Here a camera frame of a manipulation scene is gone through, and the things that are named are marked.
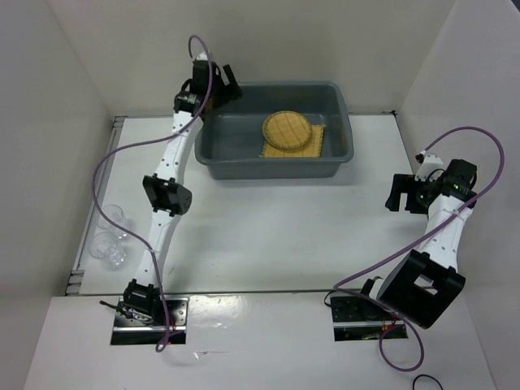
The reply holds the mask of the round green-rimmed bamboo tray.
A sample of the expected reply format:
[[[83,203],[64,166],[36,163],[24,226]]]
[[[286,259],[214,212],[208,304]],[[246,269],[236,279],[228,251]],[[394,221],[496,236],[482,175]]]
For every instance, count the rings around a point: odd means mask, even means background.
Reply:
[[[282,110],[265,119],[262,134],[266,142],[276,149],[298,150],[309,143],[312,125],[304,115]]]

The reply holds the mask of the square woven bamboo tray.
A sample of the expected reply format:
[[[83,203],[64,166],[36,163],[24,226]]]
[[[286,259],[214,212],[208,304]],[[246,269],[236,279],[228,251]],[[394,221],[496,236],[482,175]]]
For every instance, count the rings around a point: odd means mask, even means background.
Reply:
[[[269,143],[265,142],[262,152],[259,154],[261,158],[317,158],[321,156],[323,135],[325,133],[325,125],[313,125],[312,135],[307,144],[300,149],[284,150],[277,149]]]

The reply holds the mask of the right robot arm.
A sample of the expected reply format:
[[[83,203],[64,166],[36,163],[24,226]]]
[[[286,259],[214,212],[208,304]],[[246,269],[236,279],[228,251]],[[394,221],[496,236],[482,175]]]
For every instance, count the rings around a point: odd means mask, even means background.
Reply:
[[[466,278],[457,269],[457,249],[473,204],[459,210],[476,195],[477,167],[463,159],[453,159],[446,168],[431,166],[423,175],[395,174],[385,207],[398,211],[401,195],[405,210],[427,216],[426,232],[433,232],[445,220],[454,220],[411,249],[383,281],[378,292],[369,291],[356,300],[356,310],[364,319],[374,319],[384,305],[412,323],[428,329],[460,294]]]

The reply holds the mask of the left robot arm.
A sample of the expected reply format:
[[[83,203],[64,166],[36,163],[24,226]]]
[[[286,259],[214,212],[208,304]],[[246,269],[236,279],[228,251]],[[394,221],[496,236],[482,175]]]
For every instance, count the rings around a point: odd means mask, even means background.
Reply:
[[[124,305],[143,324],[165,324],[171,317],[168,309],[163,308],[161,279],[174,231],[192,204],[192,192],[184,186],[184,173],[204,117],[208,111],[241,97],[231,67],[220,68],[204,54],[193,60],[192,77],[175,96],[172,122],[175,136],[167,142],[154,173],[142,180],[152,208],[148,245],[123,293]]]

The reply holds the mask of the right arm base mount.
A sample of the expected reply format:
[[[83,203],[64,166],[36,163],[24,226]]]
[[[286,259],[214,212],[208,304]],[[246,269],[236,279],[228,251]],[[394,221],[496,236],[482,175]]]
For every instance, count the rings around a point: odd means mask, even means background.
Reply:
[[[360,297],[329,292],[323,303],[331,311],[335,342],[379,340],[386,331],[384,339],[408,338],[403,321]]]

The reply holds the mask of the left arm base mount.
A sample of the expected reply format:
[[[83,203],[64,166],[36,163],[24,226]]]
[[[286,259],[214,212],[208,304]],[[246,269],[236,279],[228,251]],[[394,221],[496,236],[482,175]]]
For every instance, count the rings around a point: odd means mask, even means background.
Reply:
[[[163,307],[159,302],[154,307],[154,314],[142,314],[127,307],[120,297],[116,304],[100,300],[99,304],[114,312],[110,344],[156,345],[166,331]],[[185,345],[189,298],[186,296],[167,296],[167,308],[170,314],[169,345]]]

